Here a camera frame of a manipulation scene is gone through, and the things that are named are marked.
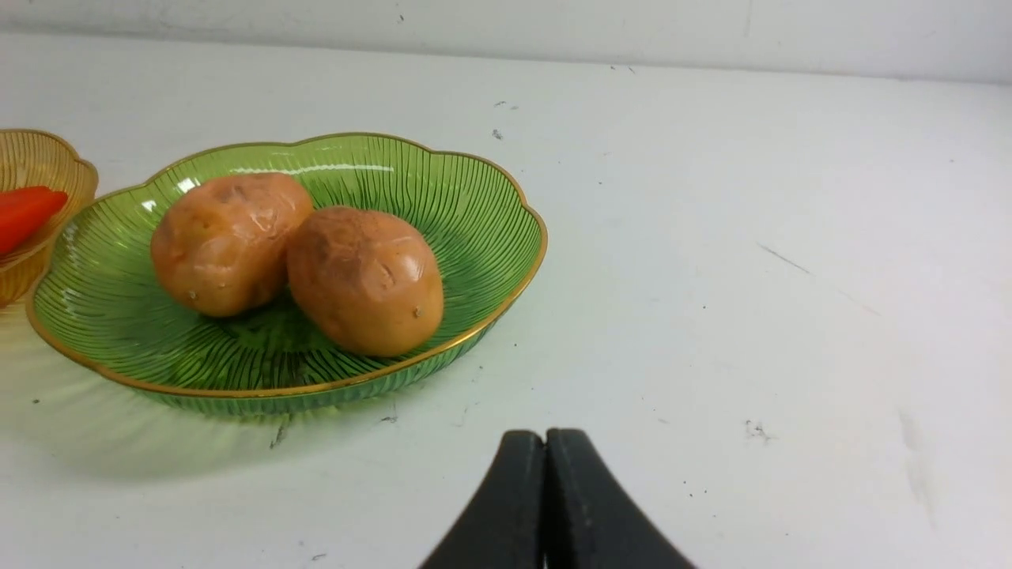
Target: amber glass bowl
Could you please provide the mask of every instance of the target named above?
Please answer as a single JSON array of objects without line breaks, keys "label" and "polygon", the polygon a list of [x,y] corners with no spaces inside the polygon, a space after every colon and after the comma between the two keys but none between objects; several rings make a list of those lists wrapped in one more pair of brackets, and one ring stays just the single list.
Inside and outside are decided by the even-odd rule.
[{"label": "amber glass bowl", "polygon": [[0,130],[0,191],[32,185],[67,192],[67,205],[26,242],[0,256],[0,307],[24,295],[41,274],[57,231],[94,200],[98,172],[56,135],[25,129]]}]

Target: white table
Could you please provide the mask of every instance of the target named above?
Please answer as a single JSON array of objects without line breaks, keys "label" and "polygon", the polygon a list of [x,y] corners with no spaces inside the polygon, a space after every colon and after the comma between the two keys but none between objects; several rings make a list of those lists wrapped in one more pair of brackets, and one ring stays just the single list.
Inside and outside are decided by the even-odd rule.
[{"label": "white table", "polygon": [[100,193],[386,132],[498,162],[551,235],[471,353],[273,448],[9,309],[4,567],[414,567],[503,431],[552,426],[701,569],[1012,567],[1010,88],[11,34],[0,77],[0,126]]}]

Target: gold rim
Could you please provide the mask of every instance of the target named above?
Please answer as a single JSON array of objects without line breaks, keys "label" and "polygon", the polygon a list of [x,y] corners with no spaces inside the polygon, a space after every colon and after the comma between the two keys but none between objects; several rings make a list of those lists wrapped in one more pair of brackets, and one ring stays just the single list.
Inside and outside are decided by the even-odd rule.
[{"label": "gold rim", "polygon": [[[56,142],[57,144],[59,144],[61,147],[63,147],[63,149],[67,151],[67,154],[70,156],[71,160],[73,160],[76,164],[80,164],[80,165],[84,166],[84,168],[91,174],[92,180],[94,181],[94,184],[93,184],[94,187],[91,190],[91,195],[88,197],[87,202],[85,202],[85,204],[83,204],[81,206],[81,210],[83,210],[83,209],[87,208],[88,206],[91,206],[92,204],[94,204],[94,201],[95,201],[95,193],[98,192],[98,169],[95,168],[95,165],[92,164],[91,162],[88,162],[84,158],[81,158],[81,155],[77,153],[77,149],[74,148],[74,146],[71,145],[69,142],[67,142],[66,139],[64,139],[63,137],[61,137],[59,135],[54,135],[53,133],[49,133],[47,131],[38,131],[36,129],[0,129],[0,135],[10,135],[10,134],[17,134],[17,135],[38,135],[40,137],[46,137],[48,139],[51,139],[54,142]],[[70,220],[74,219],[74,216],[76,216],[76,215],[77,215],[77,212],[75,212],[74,215],[72,215],[69,218],[67,218],[67,221],[70,221]],[[63,228],[64,228],[64,225],[66,225],[66,224],[67,224],[67,222],[64,222],[63,224],[61,224],[60,227],[57,228],[56,231],[53,232],[53,235],[47,237],[44,241],[41,241],[40,243],[36,244],[34,246],[34,248],[29,249],[28,251],[22,251],[20,253],[21,258],[15,260],[15,261],[9,262],[5,266],[4,265],[0,265],[0,274],[6,272],[8,270],[10,270],[11,268],[14,268],[15,266],[17,266],[17,265],[19,265],[21,263],[27,262],[27,261],[35,258],[36,255],[38,255],[39,253],[41,253],[45,249],[47,249],[50,245],[53,244],[53,241],[57,238],[57,236],[59,236],[61,233],[63,233]]]},{"label": "gold rim", "polygon": [[[478,324],[476,324],[475,326],[473,326],[471,329],[469,329],[465,333],[460,334],[459,336],[457,336],[457,337],[455,337],[455,338],[453,338],[453,339],[451,339],[449,341],[443,342],[442,344],[440,344],[440,345],[438,345],[438,346],[436,346],[436,347],[434,347],[432,349],[429,349],[427,351],[424,351],[424,352],[422,352],[422,353],[420,353],[420,354],[418,354],[418,355],[416,355],[414,357],[405,359],[404,361],[400,361],[400,362],[395,363],[393,365],[388,365],[387,368],[383,368],[381,370],[376,370],[375,372],[369,372],[368,374],[361,374],[359,376],[354,376],[352,378],[347,378],[347,379],[344,379],[344,380],[338,380],[338,381],[330,382],[330,383],[326,383],[326,384],[318,384],[318,385],[314,385],[314,386],[289,387],[289,388],[278,388],[278,389],[259,389],[259,390],[249,390],[249,391],[242,391],[242,390],[221,390],[220,391],[220,390],[213,390],[213,389],[185,389],[185,388],[176,388],[176,387],[172,387],[172,386],[163,386],[163,385],[159,385],[159,384],[153,384],[153,383],[150,383],[150,382],[142,382],[140,380],[136,380],[136,379],[131,378],[129,376],[124,376],[124,375],[122,375],[122,374],[120,374],[118,372],[113,372],[112,370],[109,370],[108,368],[102,365],[101,363],[98,363],[97,361],[92,361],[88,357],[85,357],[84,355],[82,355],[82,354],[78,353],[77,351],[75,351],[75,350],[67,347],[66,345],[64,345],[63,342],[61,342],[60,340],[58,340],[57,338],[55,338],[52,334],[50,334],[49,330],[47,330],[46,327],[43,326],[41,323],[38,321],[38,317],[35,314],[35,292],[38,289],[38,286],[41,284],[43,280],[49,275],[50,270],[52,269],[52,261],[53,261],[52,255],[50,255],[46,259],[46,267],[43,269],[41,274],[38,275],[38,277],[32,283],[31,289],[28,291],[27,300],[25,302],[25,313],[28,316],[28,322],[31,324],[31,327],[35,330],[35,332],[39,336],[41,336],[41,338],[44,340],[46,340],[47,343],[49,343],[51,346],[53,346],[54,348],[56,348],[57,351],[63,353],[64,355],[66,355],[67,357],[69,357],[69,358],[73,359],[74,361],[80,363],[81,365],[84,365],[86,368],[94,370],[95,372],[97,372],[102,377],[107,378],[109,380],[112,380],[112,381],[114,381],[114,382],[116,382],[118,384],[122,384],[124,386],[132,387],[132,388],[135,388],[135,389],[140,389],[140,390],[149,391],[149,392],[153,392],[153,393],[160,393],[160,394],[164,394],[164,395],[175,395],[175,396],[181,396],[181,397],[214,398],[214,399],[255,399],[255,398],[264,398],[264,397],[294,397],[294,396],[309,395],[309,394],[313,394],[313,393],[323,393],[325,391],[331,391],[331,390],[335,390],[335,389],[342,389],[342,388],[346,388],[346,387],[351,387],[351,386],[354,386],[354,385],[358,385],[358,384],[362,384],[362,383],[368,382],[370,380],[374,380],[374,379],[383,377],[383,376],[394,374],[396,372],[399,372],[401,370],[404,370],[406,368],[410,368],[410,367],[412,367],[412,365],[414,365],[416,363],[424,361],[424,360],[426,360],[426,359],[428,359],[428,358],[430,358],[430,357],[432,357],[434,355],[438,355],[438,354],[440,354],[440,353],[442,353],[444,351],[452,349],[452,348],[456,347],[457,345],[459,345],[459,344],[468,341],[469,339],[471,339],[472,337],[474,337],[476,334],[482,332],[482,330],[485,330],[486,328],[488,328],[489,325],[491,325],[493,322],[495,322],[500,316],[503,315],[504,312],[506,312],[506,309],[508,309],[510,307],[510,305],[512,305],[513,302],[516,301],[516,299],[520,296],[520,294],[523,293],[523,291],[527,288],[528,284],[530,284],[530,281],[533,280],[534,274],[536,274],[537,270],[540,268],[541,261],[544,260],[544,255],[545,255],[545,253],[547,253],[547,250],[549,250],[549,229],[547,229],[547,227],[545,227],[544,220],[541,219],[541,216],[536,211],[534,211],[533,208],[531,208],[527,204],[527,197],[526,197],[526,195],[524,195],[523,189],[520,187],[520,184],[516,181],[516,178],[514,178],[509,172],[507,172],[505,169],[503,169],[501,166],[499,166],[495,162],[492,162],[491,160],[488,160],[486,158],[482,158],[481,156],[475,156],[473,154],[467,154],[467,153],[463,153],[463,152],[436,151],[436,150],[432,150],[432,149],[430,149],[430,148],[428,148],[428,147],[426,147],[424,145],[418,144],[418,143],[416,143],[415,141],[412,141],[412,140],[408,140],[408,139],[405,139],[405,138],[397,137],[397,136],[394,136],[394,135],[383,135],[383,134],[378,134],[378,133],[339,133],[339,134],[335,134],[335,135],[324,135],[324,136],[321,136],[321,137],[313,137],[311,139],[305,139],[305,140],[302,140],[302,141],[299,141],[299,142],[293,142],[293,143],[254,142],[254,143],[232,144],[232,145],[226,145],[226,146],[220,146],[220,147],[216,147],[216,148],[210,148],[210,149],[207,149],[207,150],[204,150],[204,151],[201,151],[201,152],[197,152],[195,154],[191,154],[191,155],[189,155],[189,156],[187,156],[185,158],[181,158],[179,160],[176,160],[172,164],[169,164],[165,168],[162,168],[161,170],[159,170],[158,173],[156,173],[155,175],[153,175],[150,178],[148,178],[147,181],[145,181],[144,183],[141,183],[141,184],[138,184],[138,185],[133,185],[133,186],[130,186],[130,187],[125,187],[125,188],[122,188],[122,189],[119,189],[119,190],[107,193],[105,195],[102,195],[101,197],[99,197],[99,198],[95,199],[94,201],[92,201],[89,206],[86,206],[86,208],[90,208],[90,207],[94,206],[95,204],[98,204],[98,202],[100,202],[100,201],[102,201],[104,199],[108,199],[108,198],[110,198],[110,197],[112,197],[114,195],[118,195],[120,193],[125,193],[128,191],[133,191],[135,189],[138,189],[138,188],[144,187],[144,186],[146,186],[148,184],[151,184],[157,178],[159,178],[160,176],[164,175],[169,170],[172,170],[176,166],[179,166],[183,162],[187,162],[189,160],[194,160],[196,158],[199,158],[199,157],[204,156],[206,154],[210,154],[213,152],[221,152],[223,150],[232,150],[232,149],[236,149],[236,148],[246,148],[246,147],[251,147],[251,146],[276,146],[276,147],[284,147],[284,148],[293,148],[293,147],[297,147],[297,146],[301,146],[301,145],[304,145],[304,144],[310,144],[310,143],[314,143],[314,142],[318,142],[318,141],[322,141],[322,140],[344,138],[344,137],[376,137],[376,138],[381,138],[381,139],[388,139],[388,140],[393,140],[393,141],[398,141],[398,142],[402,142],[402,143],[405,143],[405,144],[409,144],[409,145],[412,145],[412,146],[414,146],[416,148],[419,148],[419,149],[421,149],[421,150],[423,150],[425,152],[428,152],[429,154],[432,154],[432,155],[437,155],[437,156],[458,156],[458,157],[462,157],[462,158],[470,158],[470,159],[478,160],[480,162],[488,164],[489,166],[492,166],[493,168],[495,168],[496,170],[498,170],[499,172],[501,172],[504,176],[506,176],[506,178],[513,185],[513,188],[516,190],[517,195],[520,197],[520,205],[523,207],[523,209],[528,214],[530,214],[534,218],[534,221],[537,222],[537,228],[538,228],[538,231],[541,234],[541,246],[540,246],[540,248],[537,251],[537,258],[534,259],[534,263],[531,265],[530,270],[527,271],[527,274],[524,275],[524,277],[520,281],[520,283],[517,284],[517,287],[515,289],[513,289],[513,291],[509,294],[508,297],[506,297],[506,299],[502,302],[502,304],[499,305],[499,308],[497,308],[487,318],[485,318],[484,320],[482,320],[481,322],[479,322]],[[67,220],[62,226],[60,226],[60,229],[55,233],[55,235],[57,235],[57,236],[62,235],[63,231],[64,231],[64,228],[66,227],[66,225],[69,224],[69,223],[71,223],[72,221],[74,221],[74,218],[76,218],[76,217],[77,217],[77,214],[75,214],[73,217],[71,217],[69,220]]]}]

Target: white wall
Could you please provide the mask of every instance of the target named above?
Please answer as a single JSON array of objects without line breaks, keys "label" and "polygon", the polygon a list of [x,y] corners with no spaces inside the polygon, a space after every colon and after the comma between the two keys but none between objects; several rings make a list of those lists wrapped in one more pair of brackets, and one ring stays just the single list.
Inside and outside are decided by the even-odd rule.
[{"label": "white wall", "polygon": [[0,28],[1012,83],[1012,0],[0,0]]}]

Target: potato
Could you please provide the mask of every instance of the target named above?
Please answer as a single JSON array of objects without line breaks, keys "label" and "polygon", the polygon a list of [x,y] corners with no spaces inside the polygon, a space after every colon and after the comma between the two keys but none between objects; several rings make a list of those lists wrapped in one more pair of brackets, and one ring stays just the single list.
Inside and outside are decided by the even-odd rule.
[{"label": "potato", "polygon": [[309,192],[287,174],[207,180],[173,204],[155,229],[158,282],[206,316],[263,306],[284,289],[288,237],[312,213]]},{"label": "potato", "polygon": [[432,249],[418,230],[383,212],[315,212],[288,242],[288,287],[327,337],[360,355],[410,351],[443,317]]}]

